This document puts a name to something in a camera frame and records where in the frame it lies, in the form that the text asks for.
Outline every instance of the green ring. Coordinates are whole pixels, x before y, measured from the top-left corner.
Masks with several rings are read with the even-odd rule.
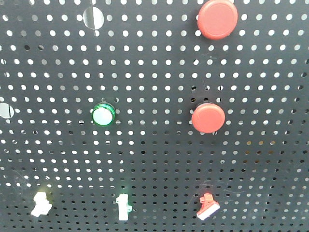
[[[94,113],[97,109],[100,109],[100,108],[107,109],[109,112],[111,112],[111,114],[112,114],[112,120],[111,120],[111,122],[110,122],[109,124],[101,125],[101,124],[98,124],[98,123],[94,120],[94,118],[93,118],[93,113]],[[115,117],[116,117],[115,108],[114,108],[111,104],[109,104],[109,103],[99,103],[99,104],[96,104],[95,107],[94,107],[93,110],[92,110],[91,117],[92,117],[92,121],[93,121],[95,124],[97,124],[97,125],[99,125],[99,126],[102,126],[102,127],[108,126],[108,125],[112,124],[112,123],[114,122],[114,120],[115,120]]]

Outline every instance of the black pegboard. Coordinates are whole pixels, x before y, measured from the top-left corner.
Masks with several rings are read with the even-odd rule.
[[[197,29],[204,2],[0,0],[1,231],[308,231],[309,1],[235,0],[220,41]],[[204,99],[226,112],[215,134],[190,124]],[[36,218],[39,190],[53,208]],[[205,192],[221,209],[201,221]]]

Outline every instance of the white plastic clip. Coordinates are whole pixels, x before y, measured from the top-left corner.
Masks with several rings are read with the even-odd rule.
[[[40,215],[48,214],[49,210],[52,208],[52,204],[49,203],[46,197],[45,192],[37,192],[35,194],[33,200],[35,201],[35,207],[32,210],[31,214],[35,217],[39,217]]]
[[[128,205],[128,195],[120,194],[119,197],[116,198],[116,203],[118,204],[119,220],[127,221],[128,214],[132,211],[132,206]]]

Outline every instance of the red push button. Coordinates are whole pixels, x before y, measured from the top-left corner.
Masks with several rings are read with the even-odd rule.
[[[203,133],[213,133],[219,130],[225,121],[223,109],[212,103],[199,105],[192,114],[194,128]]]
[[[238,20],[236,6],[230,0],[210,0],[198,13],[197,25],[211,40],[220,40],[235,29]]]

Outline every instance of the large hole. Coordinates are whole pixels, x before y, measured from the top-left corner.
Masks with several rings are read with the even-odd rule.
[[[90,29],[97,30],[104,24],[104,15],[99,8],[91,6],[84,11],[83,21]]]
[[[0,117],[5,119],[12,118],[14,115],[14,109],[7,103],[0,103]]]

